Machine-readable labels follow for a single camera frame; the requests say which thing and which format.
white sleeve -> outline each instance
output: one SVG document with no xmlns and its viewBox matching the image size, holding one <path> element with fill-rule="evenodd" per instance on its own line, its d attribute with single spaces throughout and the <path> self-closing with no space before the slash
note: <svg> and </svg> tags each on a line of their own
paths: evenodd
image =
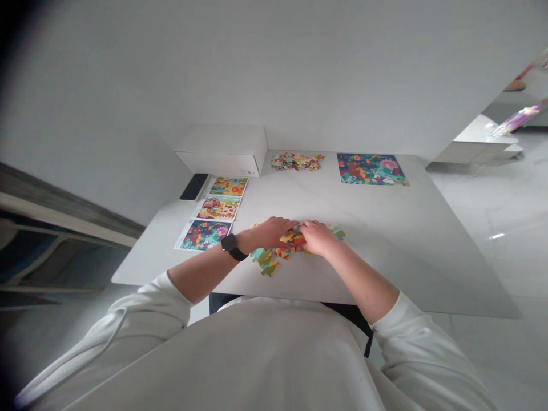
<svg viewBox="0 0 548 411">
<path fill-rule="evenodd" d="M 136 293 L 116 301 L 79 343 L 20 392 L 16 402 L 23 407 L 40 397 L 33 408 L 62 409 L 70 405 L 186 327 L 192 306 L 171 283 L 167 272 L 161 274 Z M 105 347 L 122 320 L 112 344 L 86 366 Z M 55 387 L 80 368 L 77 374 Z"/>
<path fill-rule="evenodd" d="M 381 371 L 425 410 L 496 410 L 457 343 L 403 293 L 372 326 L 386 363 Z"/>
</svg>

white table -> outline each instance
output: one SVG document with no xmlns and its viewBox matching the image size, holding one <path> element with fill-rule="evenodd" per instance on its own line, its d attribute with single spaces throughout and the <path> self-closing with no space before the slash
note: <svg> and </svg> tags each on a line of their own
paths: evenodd
<svg viewBox="0 0 548 411">
<path fill-rule="evenodd" d="M 341 184 L 335 153 L 319 171 L 276 171 L 269 151 L 250 178 L 233 232 L 276 215 L 338 224 L 345 241 L 425 311 L 516 317 L 518 311 L 416 156 L 398 155 L 410 187 Z M 118 268 L 115 283 L 145 284 L 196 255 L 174 250 L 196 203 L 174 202 L 154 217 Z M 353 304 L 334 270 L 296 253 L 272 278 L 248 258 L 217 292 Z"/>
<path fill-rule="evenodd" d="M 505 150 L 519 140 L 511 135 L 491 138 L 498 124 L 480 114 L 438 155 L 434 161 L 444 163 L 485 164 L 496 159 L 507 159 L 519 152 Z"/>
</svg>

white tiled floor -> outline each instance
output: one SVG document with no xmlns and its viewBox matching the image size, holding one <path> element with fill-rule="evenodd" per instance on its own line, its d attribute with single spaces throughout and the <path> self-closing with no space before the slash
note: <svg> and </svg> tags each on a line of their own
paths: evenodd
<svg viewBox="0 0 548 411">
<path fill-rule="evenodd" d="M 507 320 L 432 313 L 470 357 L 503 411 L 548 409 L 548 134 L 519 138 L 525 148 L 521 160 L 484 166 L 479 173 L 475 166 L 427 169 L 523 315 Z M 505 236 L 489 239 L 498 233 Z M 27 312 L 10 332 L 25 353 L 19 359 L 21 384 L 134 289 L 111 284 L 93 299 L 65 296 L 63 306 Z M 198 304 L 191 323 L 208 312 L 207 301 Z M 382 365 L 376 344 L 371 359 Z"/>
</svg>

smartwatch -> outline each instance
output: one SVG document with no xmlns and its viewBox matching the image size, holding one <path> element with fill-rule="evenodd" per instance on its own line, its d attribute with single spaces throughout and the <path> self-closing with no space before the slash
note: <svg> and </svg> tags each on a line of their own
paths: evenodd
<svg viewBox="0 0 548 411">
<path fill-rule="evenodd" d="M 242 251 L 236 246 L 236 236 L 229 234 L 221 240 L 221 247 L 236 260 L 243 261 L 247 258 L 247 254 L 243 254 Z"/>
</svg>

black phone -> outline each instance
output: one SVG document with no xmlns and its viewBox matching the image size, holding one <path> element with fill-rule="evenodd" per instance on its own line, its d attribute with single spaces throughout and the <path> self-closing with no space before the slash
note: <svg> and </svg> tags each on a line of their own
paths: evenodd
<svg viewBox="0 0 548 411">
<path fill-rule="evenodd" d="M 187 188 L 184 189 L 179 200 L 195 201 L 201 194 L 202 190 L 209 180 L 209 174 L 195 174 L 192 176 Z"/>
</svg>

